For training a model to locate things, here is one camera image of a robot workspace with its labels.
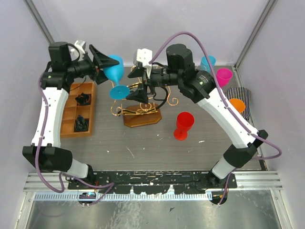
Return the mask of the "blue wine glass front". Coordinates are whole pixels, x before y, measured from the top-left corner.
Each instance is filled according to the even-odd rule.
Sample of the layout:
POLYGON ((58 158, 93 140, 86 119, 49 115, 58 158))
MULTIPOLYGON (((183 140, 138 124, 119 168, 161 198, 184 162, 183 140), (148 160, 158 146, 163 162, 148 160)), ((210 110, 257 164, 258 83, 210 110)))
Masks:
POLYGON ((105 76, 116 84, 110 90, 110 98, 114 100, 125 99, 129 95, 130 89, 126 85, 119 84, 124 75, 123 59, 118 55, 110 55, 109 57, 119 62, 118 65, 106 67, 103 69, 105 76))

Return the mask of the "gold wire wine glass rack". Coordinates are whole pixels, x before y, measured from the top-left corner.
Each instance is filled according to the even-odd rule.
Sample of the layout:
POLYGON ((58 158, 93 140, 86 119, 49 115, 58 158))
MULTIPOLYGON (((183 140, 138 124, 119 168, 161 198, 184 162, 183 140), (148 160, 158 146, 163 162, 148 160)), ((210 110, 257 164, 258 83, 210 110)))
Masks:
MULTIPOLYGON (((163 70, 170 73, 170 69, 167 65, 163 65, 159 62, 153 62, 152 64, 155 66, 154 68, 152 68, 152 72, 156 72, 157 70, 163 70)), ((137 79, 138 82, 126 85, 129 87, 130 91, 135 91, 139 87, 142 88, 142 77, 139 77, 137 79)), ((151 91, 150 88, 147 89, 149 99, 148 104, 142 104, 137 102, 137 105, 128 106, 126 108, 123 108, 123 106, 118 106, 116 108, 116 111, 112 112, 112 114, 114 116, 122 116, 124 124, 128 127, 140 127, 158 123, 162 118, 160 111, 161 107, 164 106, 166 103, 168 103, 170 106, 176 106, 179 103, 179 100, 177 98, 173 98, 173 101, 169 102, 169 97, 171 95, 170 86, 155 87, 153 89, 154 91, 151 91)))

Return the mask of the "wooden compartment tray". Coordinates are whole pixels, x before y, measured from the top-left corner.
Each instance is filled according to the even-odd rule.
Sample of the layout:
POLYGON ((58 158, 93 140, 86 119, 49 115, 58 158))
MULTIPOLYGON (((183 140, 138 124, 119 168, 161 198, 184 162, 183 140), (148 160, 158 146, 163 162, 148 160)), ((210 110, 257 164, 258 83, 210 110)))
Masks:
POLYGON ((71 86, 68 100, 65 104, 62 122, 61 138, 88 137, 93 134, 96 86, 94 83, 74 83, 71 86), (75 98, 81 93, 91 94, 91 104, 77 105, 75 98), (78 115, 89 118, 89 131, 74 132, 74 122, 78 115))

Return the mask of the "red wine glass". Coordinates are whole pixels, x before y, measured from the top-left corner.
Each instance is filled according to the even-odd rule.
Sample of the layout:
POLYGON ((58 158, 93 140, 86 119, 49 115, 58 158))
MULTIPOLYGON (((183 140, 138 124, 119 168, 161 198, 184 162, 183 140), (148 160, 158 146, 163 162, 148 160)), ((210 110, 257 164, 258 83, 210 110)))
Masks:
POLYGON ((174 137, 183 141, 188 136, 188 131, 194 125, 194 116, 189 112, 181 112, 177 116, 176 129, 173 133, 174 137))

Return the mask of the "clear wine glass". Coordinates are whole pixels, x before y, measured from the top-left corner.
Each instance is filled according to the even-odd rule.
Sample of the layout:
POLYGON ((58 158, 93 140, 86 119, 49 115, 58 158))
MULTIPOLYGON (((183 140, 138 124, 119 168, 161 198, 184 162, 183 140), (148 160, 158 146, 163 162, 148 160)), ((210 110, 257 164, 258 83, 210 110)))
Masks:
POLYGON ((196 66, 195 69, 198 70, 198 71, 207 71, 206 67, 205 66, 201 66, 201 65, 196 66))

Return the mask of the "light blue wine glass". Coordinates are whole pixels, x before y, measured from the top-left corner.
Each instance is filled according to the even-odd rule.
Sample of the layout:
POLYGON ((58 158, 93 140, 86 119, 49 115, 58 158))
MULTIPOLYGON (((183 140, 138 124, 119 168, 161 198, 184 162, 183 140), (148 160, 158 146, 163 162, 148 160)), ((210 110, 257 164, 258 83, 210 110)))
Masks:
MULTIPOLYGON (((212 56, 212 55, 209 55, 208 59, 210 61, 210 64, 212 65, 212 68, 214 68, 215 63, 216 63, 216 58, 214 56, 212 56)), ((208 60, 207 60, 207 58, 205 56, 202 57, 200 65, 201 66, 205 66, 206 69, 207 69, 207 72, 211 73, 211 71, 212 71, 211 67, 210 67, 210 65, 208 63, 208 60)))

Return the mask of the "magenta wine glass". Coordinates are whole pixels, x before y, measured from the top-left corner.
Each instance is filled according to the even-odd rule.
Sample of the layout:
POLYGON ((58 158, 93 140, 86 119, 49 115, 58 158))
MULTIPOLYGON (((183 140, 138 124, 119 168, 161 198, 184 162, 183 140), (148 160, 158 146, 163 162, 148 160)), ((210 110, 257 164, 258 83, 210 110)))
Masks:
POLYGON ((233 72, 227 68, 220 68, 216 73, 216 81, 220 88, 226 86, 231 78, 233 77, 233 72))

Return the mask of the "orange wine glass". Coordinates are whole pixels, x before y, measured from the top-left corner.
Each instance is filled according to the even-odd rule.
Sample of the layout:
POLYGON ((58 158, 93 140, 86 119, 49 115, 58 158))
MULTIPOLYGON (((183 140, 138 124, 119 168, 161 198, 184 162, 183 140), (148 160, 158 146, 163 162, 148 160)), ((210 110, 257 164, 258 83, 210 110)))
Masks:
POLYGON ((240 99, 230 99, 232 106, 241 114, 245 110, 245 103, 240 99))

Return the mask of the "striped cloth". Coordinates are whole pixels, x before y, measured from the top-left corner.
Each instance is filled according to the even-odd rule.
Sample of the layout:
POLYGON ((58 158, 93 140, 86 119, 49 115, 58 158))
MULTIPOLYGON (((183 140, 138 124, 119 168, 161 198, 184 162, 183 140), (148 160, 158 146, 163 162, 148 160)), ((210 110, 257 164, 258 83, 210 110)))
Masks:
POLYGON ((250 119, 250 90, 245 87, 230 87, 225 96, 228 100, 230 99, 240 99, 245 103, 245 110, 241 113, 241 116, 249 121, 250 119))

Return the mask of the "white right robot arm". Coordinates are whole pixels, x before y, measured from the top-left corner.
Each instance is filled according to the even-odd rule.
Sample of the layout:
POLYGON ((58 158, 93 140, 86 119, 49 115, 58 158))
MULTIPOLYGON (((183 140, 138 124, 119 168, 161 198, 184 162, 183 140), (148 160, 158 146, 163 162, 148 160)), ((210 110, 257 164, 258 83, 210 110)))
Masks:
POLYGON ((147 104, 148 96, 154 94, 156 87, 177 86, 181 94, 210 114, 232 141, 208 173, 208 182, 219 188, 230 172, 253 158, 268 134, 265 130, 257 130, 241 116, 228 102, 222 89, 217 88, 210 73, 196 69, 192 51, 184 44, 170 45, 166 56, 167 65, 157 69, 153 67, 151 50, 138 49, 135 52, 135 68, 128 78, 142 77, 142 82, 126 99, 147 104))

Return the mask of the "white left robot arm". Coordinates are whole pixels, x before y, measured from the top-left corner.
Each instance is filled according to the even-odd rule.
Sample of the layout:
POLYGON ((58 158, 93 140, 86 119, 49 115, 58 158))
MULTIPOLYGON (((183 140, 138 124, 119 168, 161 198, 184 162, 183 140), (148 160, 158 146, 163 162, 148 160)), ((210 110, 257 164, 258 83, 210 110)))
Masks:
POLYGON ((61 148, 61 122, 71 86, 76 78, 89 76, 101 84, 113 76, 108 69, 121 67, 123 60, 116 55, 105 55, 93 45, 91 59, 82 46, 67 42, 54 42, 48 47, 50 61, 38 81, 42 97, 40 117, 30 146, 24 146, 23 156, 35 167, 40 180, 54 192, 61 193, 42 175, 42 171, 58 172, 74 178, 84 189, 96 188, 94 171, 88 164, 73 158, 72 152, 61 148))

